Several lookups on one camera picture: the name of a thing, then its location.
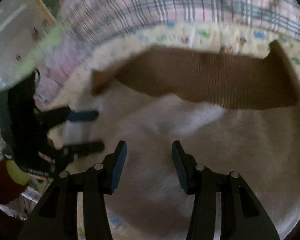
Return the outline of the pink floral pillow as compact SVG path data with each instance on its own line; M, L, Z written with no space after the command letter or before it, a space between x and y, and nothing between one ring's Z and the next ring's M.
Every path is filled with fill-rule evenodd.
M92 54L92 47L78 40L64 36L38 64L40 81L37 85L35 99L49 104L63 88L65 81L73 71Z

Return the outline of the yellow cartoon bear quilt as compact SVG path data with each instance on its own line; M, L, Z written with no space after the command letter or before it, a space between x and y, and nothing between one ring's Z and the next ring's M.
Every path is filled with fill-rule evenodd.
M103 139L128 153L106 196L115 239L184 239L194 198L180 187L172 142L219 173L239 172L280 238L300 221L300 43L242 26L161 25L109 41L58 97L96 108L65 142Z

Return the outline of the beige knitted sweater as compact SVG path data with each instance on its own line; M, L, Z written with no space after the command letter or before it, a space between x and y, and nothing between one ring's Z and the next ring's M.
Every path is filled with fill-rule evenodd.
M127 143L119 188L106 198L115 239L186 239L197 203L200 237L234 228L224 221L234 195L255 213L244 180L275 237L300 221L300 83L285 50L264 58L153 46L104 64L98 50L53 100L98 107L90 125L69 125L68 142Z

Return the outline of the green blanket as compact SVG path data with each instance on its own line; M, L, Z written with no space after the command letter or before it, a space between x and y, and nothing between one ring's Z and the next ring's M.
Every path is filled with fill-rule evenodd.
M64 33L64 25L62 23L57 23L57 25L55 25L50 32L34 46L21 62L18 69L15 71L17 78L19 79L28 75L36 68L38 63L50 55L53 50L61 44Z

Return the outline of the plaid pillow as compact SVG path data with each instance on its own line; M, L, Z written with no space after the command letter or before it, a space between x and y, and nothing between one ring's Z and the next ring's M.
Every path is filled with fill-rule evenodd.
M92 45L177 22L238 23L300 40L296 0L65 0L59 16L78 40Z

